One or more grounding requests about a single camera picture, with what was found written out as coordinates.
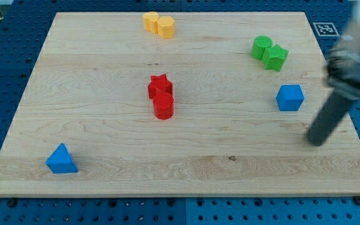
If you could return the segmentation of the robot arm end effector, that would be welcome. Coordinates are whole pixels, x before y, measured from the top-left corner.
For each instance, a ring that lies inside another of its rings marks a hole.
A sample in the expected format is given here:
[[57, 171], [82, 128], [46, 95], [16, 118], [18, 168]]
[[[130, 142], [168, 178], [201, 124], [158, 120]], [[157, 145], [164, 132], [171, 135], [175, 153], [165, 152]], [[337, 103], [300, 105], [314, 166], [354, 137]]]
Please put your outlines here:
[[328, 86], [345, 98], [360, 99], [360, 1], [327, 61]]

